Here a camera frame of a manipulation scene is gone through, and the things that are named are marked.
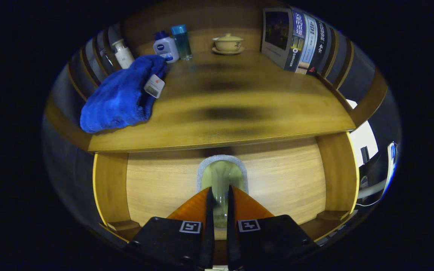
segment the white lotion bottle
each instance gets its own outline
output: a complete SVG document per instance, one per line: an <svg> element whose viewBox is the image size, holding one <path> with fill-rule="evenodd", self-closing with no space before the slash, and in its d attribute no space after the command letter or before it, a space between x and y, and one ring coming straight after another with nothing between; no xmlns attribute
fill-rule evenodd
<svg viewBox="0 0 434 271"><path fill-rule="evenodd" d="M114 44L117 49L117 52L115 53L115 57L118 60L118 63L122 67L122 69L128 69L128 67L133 63L135 60L133 58L133 55L131 54L131 51L128 47L125 47L124 40L121 39L119 41L116 41Z"/></svg>
<svg viewBox="0 0 434 271"><path fill-rule="evenodd" d="M153 51L163 57L167 63L174 63L179 59L179 51L173 38L170 38L165 31L155 33Z"/></svg>

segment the wooden panel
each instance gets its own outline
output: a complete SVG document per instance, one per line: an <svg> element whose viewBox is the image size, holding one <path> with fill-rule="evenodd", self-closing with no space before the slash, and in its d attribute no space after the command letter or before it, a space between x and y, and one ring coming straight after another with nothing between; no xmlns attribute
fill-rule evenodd
<svg viewBox="0 0 434 271"><path fill-rule="evenodd" d="M83 64L83 71L85 72L86 76L92 81L93 86L95 88L98 88L101 82L98 77L96 77L92 67L90 66L90 63L88 62L88 56L86 55L85 47L81 48L81 50L79 51L79 60Z"/></svg>
<svg viewBox="0 0 434 271"><path fill-rule="evenodd" d="M93 55L95 56L96 62L98 63L98 67L100 67L100 69L105 74L105 76L108 76L109 72L105 69L105 66L103 66L101 55L100 55L100 52L98 50L98 40L97 39L98 39L98 37L93 37L93 40L92 40Z"/></svg>
<svg viewBox="0 0 434 271"><path fill-rule="evenodd" d="M316 242L329 233L332 233L334 230L346 223L349 219L349 215L341 221L316 218L306 223L300 224L299 226L307 235L309 235L312 240Z"/></svg>
<svg viewBox="0 0 434 271"><path fill-rule="evenodd" d="M115 68L115 70L122 69L122 66L120 66L120 64L118 63L117 57L115 56L115 53L112 50L110 41L108 40L108 28L103 31L103 44L105 45L105 51L107 52L107 56L112 62L112 65Z"/></svg>
<svg viewBox="0 0 434 271"><path fill-rule="evenodd" d="M239 158L248 172L249 195L272 214L296 223L324 211L326 184L315 139L218 149L130 153L127 198L131 220L144 225L152 216L167 217L196 192L197 169L216 154ZM216 228L216 239L226 230Z"/></svg>
<svg viewBox="0 0 434 271"><path fill-rule="evenodd" d="M193 53L209 52L212 38L232 33L244 39L246 50L259 51L262 39L262 8L285 7L272 0L165 1L142 10L124 22L126 42L135 55L155 54L153 34L186 24Z"/></svg>
<svg viewBox="0 0 434 271"><path fill-rule="evenodd" d="M367 91L355 109L349 113L356 127L360 127L376 112L383 102L387 91L388 85L386 84L386 80L384 80L383 75L376 67L369 91Z"/></svg>
<svg viewBox="0 0 434 271"><path fill-rule="evenodd" d="M137 228L129 228L127 230L115 231L103 225L102 223L99 224L102 228L109 231L111 234L115 235L116 237L118 237L124 242L130 242L130 240L133 239L133 237L141 230L141 227L137 227Z"/></svg>
<svg viewBox="0 0 434 271"><path fill-rule="evenodd" d="M196 53L170 66L150 120L98 132L91 151L211 148L350 131L352 119L318 79L259 52Z"/></svg>
<svg viewBox="0 0 434 271"><path fill-rule="evenodd" d="M337 90L341 87L342 83L348 76L348 72L353 65L353 58L355 56L355 47L349 38L346 38L346 58L344 60L344 64L342 65L341 71L339 72L338 77L334 81L333 87Z"/></svg>
<svg viewBox="0 0 434 271"><path fill-rule="evenodd" d="M80 127L74 125L58 108L53 94L50 93L44 108L44 115L64 139L78 148L87 151L90 144L91 134L87 134Z"/></svg>
<svg viewBox="0 0 434 271"><path fill-rule="evenodd" d="M349 214L349 211L322 211L316 218L325 220L342 220Z"/></svg>
<svg viewBox="0 0 434 271"><path fill-rule="evenodd" d="M327 89L338 99L339 103L343 106L343 108L346 110L346 112L351 113L353 111L353 108L349 105L348 101L344 97L344 95L337 89L333 87L331 82L326 79L325 77L322 77L320 74L315 73L313 74L321 83L327 87Z"/></svg>
<svg viewBox="0 0 434 271"><path fill-rule="evenodd" d="M126 193L128 153L97 153L93 161L93 195L101 220L130 220Z"/></svg>
<svg viewBox="0 0 434 271"><path fill-rule="evenodd" d="M129 230L131 228L140 228L140 224L136 223L135 221L126 220L126 221L119 221L119 222L109 222L108 227L112 230L119 231L119 230Z"/></svg>
<svg viewBox="0 0 434 271"><path fill-rule="evenodd" d="M316 137L326 177L326 211L349 211L355 208L359 171L349 132Z"/></svg>
<svg viewBox="0 0 434 271"><path fill-rule="evenodd" d="M336 54L338 53L338 38L336 36L335 30L331 29L331 49L329 50L329 56L327 57L326 64L322 69L322 77L326 78L334 65L334 60L336 60Z"/></svg>

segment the white cable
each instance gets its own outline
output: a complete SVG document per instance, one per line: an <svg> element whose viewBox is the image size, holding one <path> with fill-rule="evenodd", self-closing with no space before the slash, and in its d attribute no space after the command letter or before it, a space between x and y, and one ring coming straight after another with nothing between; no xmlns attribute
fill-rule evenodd
<svg viewBox="0 0 434 271"><path fill-rule="evenodd" d="M384 190L383 190L383 194L381 194L381 197L377 201L373 202L372 204L367 204L367 205L356 204L356 205L363 206L363 207L371 206L383 198L384 193L388 189L388 186L391 182L391 178L393 178L394 168L396 166L396 147L397 147L397 144L394 142L391 142L391 144L389 144L388 148L387 148L388 149L388 175L386 177L386 183L384 184ZM379 182L378 184L374 185L373 187L381 187L382 183L383 182Z"/></svg>

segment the cup lid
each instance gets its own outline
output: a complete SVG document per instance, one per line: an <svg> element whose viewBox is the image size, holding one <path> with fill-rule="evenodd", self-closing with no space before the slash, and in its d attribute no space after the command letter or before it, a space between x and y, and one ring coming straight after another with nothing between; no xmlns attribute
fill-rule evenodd
<svg viewBox="0 0 434 271"><path fill-rule="evenodd" d="M165 32L165 30L164 30L164 31L157 32L157 33L155 33L154 35L155 35L155 41L158 41L158 40L161 39L161 38L166 38L166 37L168 37L168 34L167 34L167 32Z"/></svg>
<svg viewBox="0 0 434 271"><path fill-rule="evenodd" d="M186 25L185 24L179 24L178 26L172 26L170 29L172 31L172 35L178 35L182 33L186 33Z"/></svg>
<svg viewBox="0 0 434 271"><path fill-rule="evenodd" d="M216 41L243 41L243 38L232 36L231 33L225 33L225 36L217 38Z"/></svg>

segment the clear plastic bottle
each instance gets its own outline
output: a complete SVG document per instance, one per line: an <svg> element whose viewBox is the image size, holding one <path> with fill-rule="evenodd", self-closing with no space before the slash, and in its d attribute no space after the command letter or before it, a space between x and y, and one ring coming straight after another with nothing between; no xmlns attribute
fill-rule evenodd
<svg viewBox="0 0 434 271"><path fill-rule="evenodd" d="M174 35L180 58L183 60L192 59L192 52L188 44L188 36L186 33L186 25L180 24L178 26L172 26L170 30L172 31L172 35Z"/></svg>
<svg viewBox="0 0 434 271"><path fill-rule="evenodd" d="M133 55L128 47L125 47L124 40L116 41L113 46L117 49L115 56L122 69L128 69L128 67L134 62Z"/></svg>

